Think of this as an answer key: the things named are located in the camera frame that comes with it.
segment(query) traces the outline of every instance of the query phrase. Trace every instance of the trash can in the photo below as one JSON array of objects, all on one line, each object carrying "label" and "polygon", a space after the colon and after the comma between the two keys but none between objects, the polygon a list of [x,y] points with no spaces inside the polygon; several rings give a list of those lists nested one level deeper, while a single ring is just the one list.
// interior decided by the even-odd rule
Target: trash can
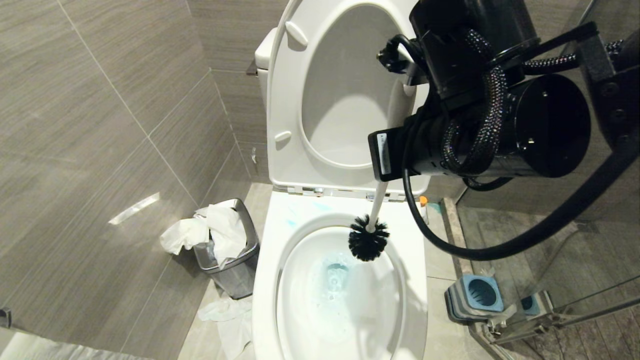
[{"label": "trash can", "polygon": [[246,247],[237,258],[227,261],[222,269],[213,255],[215,239],[209,240],[209,243],[195,245],[193,250],[202,271],[225,290],[230,298],[238,300],[253,293],[253,280],[258,265],[260,244],[258,244],[258,235],[253,227],[249,211],[242,200],[232,199],[229,201],[232,202],[231,208],[238,213],[240,221],[242,221],[246,233]]}]

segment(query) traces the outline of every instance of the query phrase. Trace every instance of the toilet bowl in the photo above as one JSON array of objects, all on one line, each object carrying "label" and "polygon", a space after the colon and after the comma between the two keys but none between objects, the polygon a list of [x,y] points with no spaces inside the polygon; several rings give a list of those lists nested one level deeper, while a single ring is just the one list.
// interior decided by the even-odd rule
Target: toilet bowl
[{"label": "toilet bowl", "polygon": [[[428,92],[376,60],[388,38],[414,37],[414,4],[293,0],[256,51],[275,185],[253,288],[258,360],[423,358],[424,239],[401,182],[381,208],[390,237],[380,258],[348,248],[376,186],[367,135],[400,125]],[[417,193],[428,180],[412,178]]]}]

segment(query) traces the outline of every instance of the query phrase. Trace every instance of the bathroom floor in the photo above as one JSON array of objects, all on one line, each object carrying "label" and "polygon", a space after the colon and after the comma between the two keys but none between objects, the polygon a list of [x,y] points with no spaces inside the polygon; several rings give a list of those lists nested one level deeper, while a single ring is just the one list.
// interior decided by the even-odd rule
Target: bathroom floor
[{"label": "bathroom floor", "polygon": [[[262,236],[262,230],[264,229],[271,191],[272,186],[270,184],[253,183],[245,200],[246,207],[252,216],[259,236]],[[440,237],[446,236],[440,207],[437,204],[430,204],[427,214],[431,229]],[[480,344],[471,337],[465,326],[452,323],[447,317],[443,293],[456,280],[456,272],[450,255],[436,249],[428,242],[425,244],[425,252],[428,262],[429,320],[423,359],[492,359]],[[200,307],[218,299],[220,297],[218,291],[213,282],[210,282]],[[253,347],[250,343],[236,359],[253,359],[252,352]],[[196,316],[178,359],[225,360],[216,323],[200,321]]]}]

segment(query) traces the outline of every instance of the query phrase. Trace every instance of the robotic arm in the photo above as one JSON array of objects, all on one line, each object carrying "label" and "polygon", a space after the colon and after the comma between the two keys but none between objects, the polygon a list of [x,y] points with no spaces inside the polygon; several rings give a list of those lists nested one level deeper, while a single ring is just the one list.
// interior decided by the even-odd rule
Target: robotic arm
[{"label": "robotic arm", "polygon": [[[408,201],[424,236],[461,258],[493,260],[552,236],[587,209],[633,163],[639,152],[639,35],[603,45],[590,22],[540,44],[523,0],[420,0],[410,14],[416,39],[396,35],[378,54],[403,73],[402,45],[426,75],[429,96],[404,126],[369,135],[379,181],[417,174],[462,177],[489,191],[522,176],[561,177],[580,164],[591,121],[578,87],[555,72],[580,67],[600,131],[612,154],[564,204],[527,232],[498,246],[464,249],[438,238]],[[576,53],[535,56],[568,42]],[[525,75],[541,75],[525,80]],[[497,176],[483,184],[479,176]]]}]

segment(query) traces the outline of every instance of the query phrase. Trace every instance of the toilet rim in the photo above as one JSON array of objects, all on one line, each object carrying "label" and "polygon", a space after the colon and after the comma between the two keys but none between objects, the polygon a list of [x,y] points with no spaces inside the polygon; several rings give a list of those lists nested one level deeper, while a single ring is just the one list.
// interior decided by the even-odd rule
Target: toilet rim
[{"label": "toilet rim", "polygon": [[[287,241],[278,241],[272,243],[272,247],[263,247],[261,250],[269,249],[268,254],[262,253],[259,258],[260,272],[256,273],[254,282],[253,299],[260,300],[259,305],[253,305],[253,328],[266,329],[262,331],[259,337],[254,339],[255,347],[259,347],[262,351],[269,354],[269,358],[273,360],[284,359],[282,344],[278,330],[277,322],[277,305],[278,305],[278,288],[282,278],[284,266],[289,259],[289,255],[293,249],[304,240],[308,235],[327,227],[349,227],[353,222],[353,214],[350,213],[329,213],[320,217],[314,217],[309,221],[301,224],[293,232],[286,235]],[[399,254],[395,250],[392,243],[387,244],[385,252],[393,264],[394,271],[399,279],[400,306],[399,313],[400,329],[397,335],[397,343],[400,343],[404,336],[404,324],[406,322],[406,274],[404,268],[399,264]]]},{"label": "toilet rim", "polygon": [[[285,8],[282,17],[280,18],[280,22],[278,23],[278,28],[275,34],[273,47],[271,50],[271,58],[269,60],[269,69],[274,69],[274,64],[278,59],[278,53],[279,53],[278,50],[280,48],[280,43],[282,42],[286,33],[285,23],[289,21],[291,17],[295,14],[298,8],[298,5],[302,3],[302,1],[309,1],[309,0],[290,1],[289,4],[287,4],[287,7]],[[314,29],[314,34],[320,34],[320,35],[315,35],[316,38],[319,37],[318,41],[310,41],[306,46],[305,50],[302,52],[303,61],[301,61],[300,63],[301,64],[300,67],[302,68],[302,71],[292,72],[287,75],[296,76],[297,78],[300,79],[300,82],[302,84],[306,83],[308,72],[309,72],[312,60],[316,54],[318,45],[322,42],[322,39],[324,38],[327,31],[346,12],[354,8],[357,8],[359,6],[374,6],[379,8],[380,10],[387,13],[387,15],[389,16],[391,21],[396,25],[396,28],[399,30],[400,33],[405,34],[410,38],[415,36],[413,28],[411,27],[411,24],[409,23],[406,15],[402,13],[402,11],[399,9],[398,5],[395,4],[395,2],[391,0],[343,0],[343,1],[340,1],[337,6],[327,9],[325,12],[323,12],[323,15],[319,15],[320,17],[323,18],[323,20]],[[272,110],[271,100],[273,96],[273,91],[271,87],[272,82],[273,82],[273,77],[269,76],[268,82],[267,82],[267,101],[266,101],[267,124],[269,124],[271,121],[271,110]],[[297,121],[298,131],[300,132],[300,135],[301,135],[300,136],[301,141],[304,147],[306,148],[307,152],[309,152],[311,155],[313,155],[313,157],[317,158],[323,163],[326,163],[333,167],[346,168],[346,169],[370,168],[371,162],[363,163],[363,164],[355,164],[355,165],[337,163],[323,156],[314,148],[314,146],[310,143],[303,127],[302,114],[303,114],[304,86],[302,86],[301,90],[302,91],[300,92],[289,92],[288,90],[282,90],[282,92],[287,95],[288,99],[292,97],[291,95],[293,95],[294,97],[292,101],[296,103],[296,113],[297,113],[295,114],[295,119]]]}]

